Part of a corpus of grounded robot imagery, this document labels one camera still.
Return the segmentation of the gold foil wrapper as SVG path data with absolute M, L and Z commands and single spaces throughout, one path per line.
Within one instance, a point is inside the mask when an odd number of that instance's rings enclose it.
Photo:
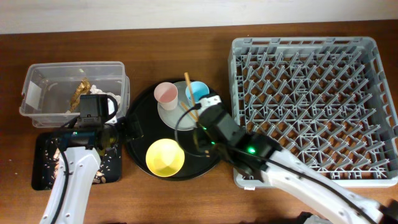
M 69 113 L 72 113 L 77 109 L 78 105 L 80 104 L 80 96 L 87 94 L 90 89 L 91 84 L 89 83 L 89 80 L 85 77 L 77 86 L 74 94 L 71 97 L 70 108 L 68 110 Z

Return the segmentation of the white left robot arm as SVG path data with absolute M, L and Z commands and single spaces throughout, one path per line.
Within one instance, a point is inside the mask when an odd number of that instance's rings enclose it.
M 83 223 L 90 189 L 103 158 L 117 156 L 118 149 L 143 137 L 134 114 L 114 124 L 76 116 L 50 135 L 47 146 L 60 151 L 58 174 L 41 223 Z

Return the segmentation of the white napkin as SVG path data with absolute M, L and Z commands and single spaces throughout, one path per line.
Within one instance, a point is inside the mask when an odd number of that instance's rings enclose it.
M 90 88 L 90 93 L 91 94 L 102 94 L 102 95 L 109 95 L 112 96 L 116 102 L 118 103 L 118 105 L 120 105 L 121 103 L 121 96 L 120 95 L 115 95 L 114 93 L 111 92 L 104 92 L 103 90 L 99 89 L 96 87 L 96 85 L 92 85 Z

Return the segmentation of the yellow bowl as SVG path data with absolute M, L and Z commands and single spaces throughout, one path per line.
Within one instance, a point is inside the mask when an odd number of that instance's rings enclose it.
M 146 165 L 157 177 L 171 177 L 178 173 L 185 162 L 185 153 L 172 139 L 153 142 L 146 152 Z

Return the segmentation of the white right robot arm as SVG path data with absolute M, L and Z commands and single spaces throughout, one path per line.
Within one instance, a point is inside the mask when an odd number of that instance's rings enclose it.
M 315 172 L 269 136 L 247 133 L 221 104 L 197 105 L 198 145 L 208 143 L 242 175 L 281 189 L 332 223 L 397 223 L 397 201 L 383 206 Z

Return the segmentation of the wooden chopstick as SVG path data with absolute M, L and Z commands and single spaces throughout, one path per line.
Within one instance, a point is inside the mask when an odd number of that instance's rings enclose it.
M 184 73 L 184 78 L 185 78 L 185 82 L 187 84 L 188 104 L 190 106 L 195 106 L 195 98 L 194 98 L 194 95 L 193 95 L 193 90 L 192 90 L 191 81 L 190 81 L 190 77 L 189 77 L 189 73 L 188 72 Z
M 210 157 L 210 155 L 209 155 L 209 151 L 207 151 L 207 150 L 205 150 L 205 151 L 203 151 L 203 152 L 201 152 L 201 151 L 199 151 L 199 145 L 198 145 L 198 139 L 197 139 L 197 121 L 198 121 L 198 117 L 197 117 L 197 115 L 194 115 L 193 114 L 193 110 L 195 109 L 194 107 L 192 107 L 192 108 L 188 108 L 188 106 L 184 103 L 184 102 L 181 102 L 181 106 L 183 107 L 183 109 L 185 109 L 185 112 L 184 112 L 184 114 L 182 115 L 182 118 L 185 116 L 185 115 L 189 115 L 191 118 L 192 118 L 192 120 L 194 121 L 194 127 L 193 127 L 193 147 L 192 147 L 192 149 L 194 149 L 195 150 L 195 152 L 190 152 L 190 151 L 187 151 L 187 150 L 184 150 L 186 153 L 188 153 L 189 155 L 191 155 L 191 156 L 195 156 L 195 157 L 207 157 L 207 158 L 209 158 Z

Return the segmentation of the food scraps and rice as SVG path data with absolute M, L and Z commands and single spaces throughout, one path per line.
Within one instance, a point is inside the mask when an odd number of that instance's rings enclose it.
M 111 162 L 119 159 L 117 149 L 102 150 L 99 152 L 101 164 L 96 172 L 93 183 L 105 184 L 111 182 L 110 172 L 112 171 Z M 42 174 L 42 182 L 44 189 L 51 189 L 55 179 L 58 175 L 58 168 L 60 167 L 61 154 L 57 147 L 49 146 L 44 150 L 44 171 Z

